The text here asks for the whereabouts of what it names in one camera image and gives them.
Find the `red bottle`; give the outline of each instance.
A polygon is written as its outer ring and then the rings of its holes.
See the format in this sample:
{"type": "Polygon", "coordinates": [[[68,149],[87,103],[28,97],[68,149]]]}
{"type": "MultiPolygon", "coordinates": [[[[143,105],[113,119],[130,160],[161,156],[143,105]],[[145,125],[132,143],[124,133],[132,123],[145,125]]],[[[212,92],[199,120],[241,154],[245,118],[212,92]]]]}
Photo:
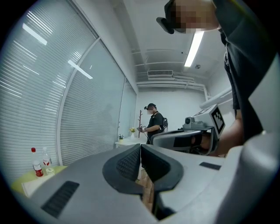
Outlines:
{"type": "Polygon", "coordinates": [[[31,148],[31,152],[32,152],[32,165],[33,165],[33,169],[36,172],[36,176],[38,177],[42,177],[44,175],[41,164],[40,164],[40,159],[38,158],[37,154],[36,154],[36,149],[35,148],[31,148]]]}

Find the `coat rack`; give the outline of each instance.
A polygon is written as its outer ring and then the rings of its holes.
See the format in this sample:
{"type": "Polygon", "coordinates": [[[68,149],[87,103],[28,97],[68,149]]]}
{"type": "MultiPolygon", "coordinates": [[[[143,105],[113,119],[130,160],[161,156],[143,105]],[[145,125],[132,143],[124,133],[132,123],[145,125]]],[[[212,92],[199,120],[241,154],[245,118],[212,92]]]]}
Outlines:
{"type": "Polygon", "coordinates": [[[142,111],[140,110],[140,116],[139,116],[139,129],[140,129],[140,127],[141,127],[141,116],[142,116],[143,114],[142,114],[142,111]]]}

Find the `yellow table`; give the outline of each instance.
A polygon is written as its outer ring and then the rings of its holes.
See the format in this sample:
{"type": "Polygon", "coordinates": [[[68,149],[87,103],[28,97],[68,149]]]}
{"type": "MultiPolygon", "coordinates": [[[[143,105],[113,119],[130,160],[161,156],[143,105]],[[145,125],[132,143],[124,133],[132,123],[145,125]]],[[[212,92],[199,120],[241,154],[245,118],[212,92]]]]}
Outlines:
{"type": "MultiPolygon", "coordinates": [[[[55,166],[53,169],[54,169],[54,172],[55,174],[59,173],[60,171],[64,170],[67,166],[55,166]]],[[[45,177],[47,175],[47,172],[46,172],[46,169],[43,168],[43,172],[44,172],[44,175],[43,177],[45,177]]],[[[23,191],[23,188],[22,188],[22,185],[21,183],[25,183],[25,182],[29,182],[29,181],[32,181],[32,180],[36,180],[37,177],[36,174],[35,174],[35,171],[34,170],[31,170],[25,174],[23,174],[21,177],[17,178],[11,185],[11,188],[19,193],[22,193],[23,195],[25,195],[25,192],[23,191]]]]}

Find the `water bottle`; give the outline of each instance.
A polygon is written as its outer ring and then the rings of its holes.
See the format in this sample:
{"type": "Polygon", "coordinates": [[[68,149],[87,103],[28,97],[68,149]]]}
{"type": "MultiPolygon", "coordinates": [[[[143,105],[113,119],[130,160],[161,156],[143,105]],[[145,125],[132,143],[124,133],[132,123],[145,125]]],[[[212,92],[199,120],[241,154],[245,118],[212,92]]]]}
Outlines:
{"type": "Polygon", "coordinates": [[[50,155],[47,153],[47,147],[43,147],[43,164],[45,165],[45,170],[47,174],[54,174],[54,169],[52,168],[52,159],[50,155]]]}
{"type": "Polygon", "coordinates": [[[36,154],[36,149],[35,148],[31,148],[31,152],[32,152],[32,165],[33,165],[33,169],[36,172],[36,176],[37,177],[42,177],[44,175],[41,164],[40,164],[40,159],[38,157],[38,155],[36,154]]]}

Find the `person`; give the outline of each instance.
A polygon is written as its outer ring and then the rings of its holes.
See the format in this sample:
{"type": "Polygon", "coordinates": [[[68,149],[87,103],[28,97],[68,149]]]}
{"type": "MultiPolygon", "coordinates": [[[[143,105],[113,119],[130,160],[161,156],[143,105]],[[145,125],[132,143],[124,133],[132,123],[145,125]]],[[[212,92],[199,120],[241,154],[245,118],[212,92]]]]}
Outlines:
{"type": "MultiPolygon", "coordinates": [[[[263,130],[249,96],[265,76],[276,55],[276,44],[279,44],[271,32],[273,20],[262,13],[265,9],[273,14],[271,5],[260,4],[259,0],[170,0],[164,7],[166,18],[157,18],[170,34],[174,31],[220,31],[236,119],[221,135],[213,156],[226,154],[263,130]]],[[[209,149],[209,135],[204,134],[200,139],[200,146],[209,149]]]]}
{"type": "Polygon", "coordinates": [[[141,132],[147,132],[147,144],[151,143],[151,137],[155,134],[161,133],[163,131],[163,121],[164,118],[160,112],[158,112],[155,104],[150,103],[147,106],[147,113],[152,114],[150,117],[149,125],[146,129],[142,129],[141,132]]]}

